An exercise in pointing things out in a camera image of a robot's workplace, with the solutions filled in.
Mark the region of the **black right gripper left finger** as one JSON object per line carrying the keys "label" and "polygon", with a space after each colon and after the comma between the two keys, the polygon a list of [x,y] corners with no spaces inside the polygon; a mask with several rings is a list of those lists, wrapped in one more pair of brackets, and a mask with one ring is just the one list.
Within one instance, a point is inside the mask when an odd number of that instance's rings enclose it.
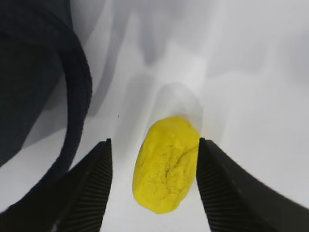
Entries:
{"label": "black right gripper left finger", "polygon": [[0,215],[2,232],[98,232],[112,185],[112,141],[99,142],[50,187]]}

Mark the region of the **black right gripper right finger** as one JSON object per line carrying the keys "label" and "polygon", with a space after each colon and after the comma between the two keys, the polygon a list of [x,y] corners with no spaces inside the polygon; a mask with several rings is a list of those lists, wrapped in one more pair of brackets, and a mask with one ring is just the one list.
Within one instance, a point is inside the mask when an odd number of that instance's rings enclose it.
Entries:
{"label": "black right gripper right finger", "polygon": [[284,197],[200,138],[197,186],[212,232],[307,232],[309,210]]}

